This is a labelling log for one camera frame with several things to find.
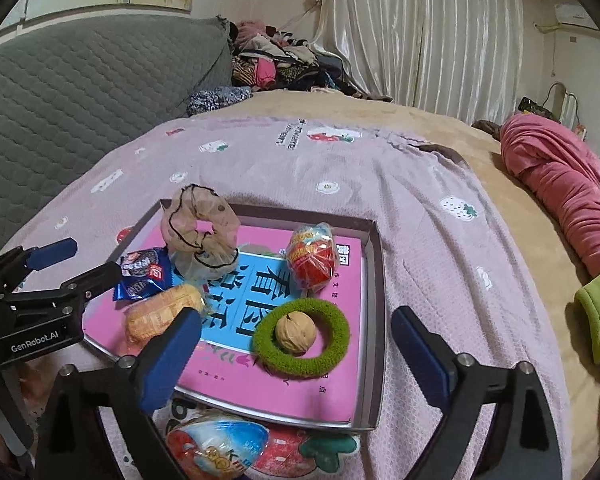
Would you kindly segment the blue Oreo cookie packet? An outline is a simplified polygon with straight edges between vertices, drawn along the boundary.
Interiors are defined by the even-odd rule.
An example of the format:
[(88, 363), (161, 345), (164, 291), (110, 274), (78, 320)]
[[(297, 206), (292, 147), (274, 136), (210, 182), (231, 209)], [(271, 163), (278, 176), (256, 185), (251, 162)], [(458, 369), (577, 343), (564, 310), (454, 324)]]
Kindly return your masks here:
[(114, 301), (137, 301), (158, 295), (173, 286), (168, 250), (154, 247), (128, 252), (119, 262), (121, 280), (114, 288)]

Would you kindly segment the yellow biscuit roll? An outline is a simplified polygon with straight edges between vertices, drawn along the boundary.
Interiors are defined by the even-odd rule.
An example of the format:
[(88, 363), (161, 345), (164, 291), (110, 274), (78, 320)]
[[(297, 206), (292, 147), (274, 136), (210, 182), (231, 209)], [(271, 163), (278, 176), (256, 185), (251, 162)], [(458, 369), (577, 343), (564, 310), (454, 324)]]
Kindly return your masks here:
[(125, 312), (126, 343), (142, 348), (152, 337), (161, 335), (184, 308), (206, 313), (204, 296), (197, 287), (181, 284), (147, 299), (137, 301)]

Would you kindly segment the beige sheer hair scrunchie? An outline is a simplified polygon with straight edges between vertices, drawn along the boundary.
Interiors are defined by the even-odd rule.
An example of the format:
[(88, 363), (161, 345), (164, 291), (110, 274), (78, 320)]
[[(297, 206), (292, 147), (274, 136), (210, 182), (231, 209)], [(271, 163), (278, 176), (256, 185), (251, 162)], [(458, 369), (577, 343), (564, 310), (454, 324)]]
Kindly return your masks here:
[(240, 221), (212, 188), (189, 184), (163, 211), (160, 231), (169, 257), (185, 281), (219, 280), (236, 269)]

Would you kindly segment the blue Kinder egg toy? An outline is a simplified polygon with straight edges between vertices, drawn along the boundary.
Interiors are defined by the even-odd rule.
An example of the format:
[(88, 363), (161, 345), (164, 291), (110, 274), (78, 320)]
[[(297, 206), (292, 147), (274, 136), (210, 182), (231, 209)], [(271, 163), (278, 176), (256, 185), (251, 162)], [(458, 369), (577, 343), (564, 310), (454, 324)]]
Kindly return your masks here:
[(189, 479), (238, 479), (268, 445), (268, 428), (251, 420), (204, 415), (166, 434), (166, 446)]

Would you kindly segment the brown walnut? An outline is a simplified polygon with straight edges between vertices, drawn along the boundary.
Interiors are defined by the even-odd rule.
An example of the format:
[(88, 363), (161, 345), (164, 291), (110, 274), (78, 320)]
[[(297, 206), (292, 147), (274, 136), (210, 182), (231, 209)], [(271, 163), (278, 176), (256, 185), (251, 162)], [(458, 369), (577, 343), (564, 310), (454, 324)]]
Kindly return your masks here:
[(309, 315), (301, 311), (284, 314), (275, 325), (279, 348), (294, 356), (302, 356), (316, 341), (317, 328)]

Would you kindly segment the red egg toy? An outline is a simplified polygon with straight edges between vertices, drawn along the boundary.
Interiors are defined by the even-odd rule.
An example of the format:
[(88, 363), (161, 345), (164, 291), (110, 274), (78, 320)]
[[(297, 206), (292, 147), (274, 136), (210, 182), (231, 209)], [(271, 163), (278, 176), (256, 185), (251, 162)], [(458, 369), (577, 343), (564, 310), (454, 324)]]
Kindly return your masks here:
[(291, 234), (285, 254), (288, 268), (303, 290), (319, 292), (335, 276), (338, 256), (328, 223), (298, 226)]

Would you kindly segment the grey quilted headboard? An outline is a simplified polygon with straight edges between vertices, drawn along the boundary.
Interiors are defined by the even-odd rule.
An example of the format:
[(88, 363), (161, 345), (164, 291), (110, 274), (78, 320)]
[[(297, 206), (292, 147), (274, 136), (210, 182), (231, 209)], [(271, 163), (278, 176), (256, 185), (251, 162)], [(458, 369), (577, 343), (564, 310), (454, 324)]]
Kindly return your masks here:
[(109, 152), (230, 83), (222, 18), (80, 18), (0, 45), (0, 250)]

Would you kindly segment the beige bed sheet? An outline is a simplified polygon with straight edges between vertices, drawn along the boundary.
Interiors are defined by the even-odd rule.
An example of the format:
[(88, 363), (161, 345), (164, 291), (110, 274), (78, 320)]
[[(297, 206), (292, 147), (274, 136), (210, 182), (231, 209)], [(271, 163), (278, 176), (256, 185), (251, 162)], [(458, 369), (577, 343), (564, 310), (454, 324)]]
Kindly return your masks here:
[(196, 182), (232, 202), (373, 220), (388, 309), (407, 304), (481, 362), (529, 360), (565, 456), (600, 456), (600, 368), (574, 294), (588, 277), (498, 144), (446, 116), (330, 93), (265, 92), (195, 116)]

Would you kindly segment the pink Chinese workbook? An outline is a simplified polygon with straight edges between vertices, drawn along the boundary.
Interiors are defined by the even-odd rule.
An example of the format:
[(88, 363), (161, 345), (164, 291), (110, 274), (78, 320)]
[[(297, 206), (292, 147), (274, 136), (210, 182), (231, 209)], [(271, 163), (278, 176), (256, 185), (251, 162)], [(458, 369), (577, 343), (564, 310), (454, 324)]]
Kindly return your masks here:
[(242, 226), (238, 268), (204, 286), (210, 314), (178, 392), (242, 416), (305, 427), (356, 426), (364, 330), (367, 237), (336, 231), (338, 269), (318, 298), (336, 304), (350, 327), (346, 356), (320, 378), (294, 378), (262, 362), (252, 348), (256, 328), (275, 308), (301, 297), (286, 267), (288, 229)]

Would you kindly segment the grey shallow box tray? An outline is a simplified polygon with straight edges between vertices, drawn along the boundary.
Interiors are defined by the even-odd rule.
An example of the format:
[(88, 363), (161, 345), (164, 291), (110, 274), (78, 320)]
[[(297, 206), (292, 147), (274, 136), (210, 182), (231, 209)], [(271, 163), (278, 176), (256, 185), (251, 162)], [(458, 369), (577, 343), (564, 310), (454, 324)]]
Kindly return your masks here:
[[(385, 368), (384, 267), (373, 221), (267, 206), (234, 204), (239, 264), (202, 293), (211, 312), (175, 390), (245, 418), (332, 431), (377, 427)], [(339, 254), (335, 276), (317, 298), (347, 319), (347, 353), (328, 374), (294, 379), (269, 370), (253, 353), (262, 318), (299, 296), (283, 252), (298, 226), (326, 222)]]

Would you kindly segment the dark floral cushion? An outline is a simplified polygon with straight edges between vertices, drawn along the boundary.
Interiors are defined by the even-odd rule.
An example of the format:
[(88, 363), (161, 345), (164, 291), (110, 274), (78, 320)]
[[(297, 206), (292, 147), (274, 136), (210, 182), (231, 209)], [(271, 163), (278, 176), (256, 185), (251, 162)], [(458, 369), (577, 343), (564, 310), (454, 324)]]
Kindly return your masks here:
[(187, 98), (186, 113), (189, 117), (214, 110), (222, 110), (252, 97), (250, 87), (216, 87), (196, 90)]

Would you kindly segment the pink strawberry print blanket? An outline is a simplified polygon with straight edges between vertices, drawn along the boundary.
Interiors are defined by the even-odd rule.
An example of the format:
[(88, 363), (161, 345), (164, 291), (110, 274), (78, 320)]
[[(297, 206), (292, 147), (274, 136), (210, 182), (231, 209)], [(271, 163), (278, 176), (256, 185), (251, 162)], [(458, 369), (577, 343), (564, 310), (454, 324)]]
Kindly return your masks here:
[[(166, 122), (107, 154), (2, 250), (73, 237), (76, 256), (30, 276), (24, 290), (59, 284), (104, 262), (122, 228), (189, 183), (235, 204), (373, 221), (387, 316), (407, 304), (454, 351), (468, 351), (481, 364), (530, 362), (562, 461), (560, 472), (541, 479), (569, 479), (570, 407), (556, 336), (524, 258), (478, 178), (460, 155), (415, 133), (351, 127), (358, 130), (351, 142), (310, 139), (321, 126), (309, 119), (211, 115)], [(434, 433), (440, 411), (427, 404), (390, 339), (377, 429), (358, 439), (361, 451), (343, 458), (338, 471), (316, 465), (306, 478), (403, 479)], [(356, 388), (343, 377), (286, 384), (251, 366), (253, 359), (236, 359), (221, 361), (220, 349), (200, 344), (183, 388), (210, 399), (227, 393), (230, 402), (268, 412), (279, 404), (298, 413), (311, 408), (316, 417), (353, 413)]]

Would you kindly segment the pink rolled quilt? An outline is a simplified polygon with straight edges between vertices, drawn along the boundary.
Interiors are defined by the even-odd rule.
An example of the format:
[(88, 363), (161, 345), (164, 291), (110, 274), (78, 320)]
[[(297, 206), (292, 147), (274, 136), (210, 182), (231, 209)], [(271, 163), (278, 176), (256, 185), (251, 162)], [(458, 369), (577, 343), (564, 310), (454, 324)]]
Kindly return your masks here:
[(533, 114), (500, 130), (506, 170), (555, 218), (588, 274), (600, 275), (600, 159), (575, 133)]

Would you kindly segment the white striped curtain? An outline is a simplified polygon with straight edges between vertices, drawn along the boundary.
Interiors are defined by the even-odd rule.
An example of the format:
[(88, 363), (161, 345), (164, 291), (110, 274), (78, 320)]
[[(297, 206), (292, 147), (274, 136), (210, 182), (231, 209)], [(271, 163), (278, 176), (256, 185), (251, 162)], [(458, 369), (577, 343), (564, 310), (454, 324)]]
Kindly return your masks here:
[(502, 122), (520, 84), (522, 0), (321, 0), (312, 41), (373, 98)]

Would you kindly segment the white air conditioner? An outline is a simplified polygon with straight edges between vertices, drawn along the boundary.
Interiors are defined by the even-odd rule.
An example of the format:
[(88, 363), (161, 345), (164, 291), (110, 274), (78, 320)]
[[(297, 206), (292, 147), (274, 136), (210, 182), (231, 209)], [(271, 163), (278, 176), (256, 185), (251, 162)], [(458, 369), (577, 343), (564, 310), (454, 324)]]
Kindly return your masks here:
[(554, 5), (556, 20), (559, 24), (597, 30), (598, 27), (580, 4), (557, 3)]

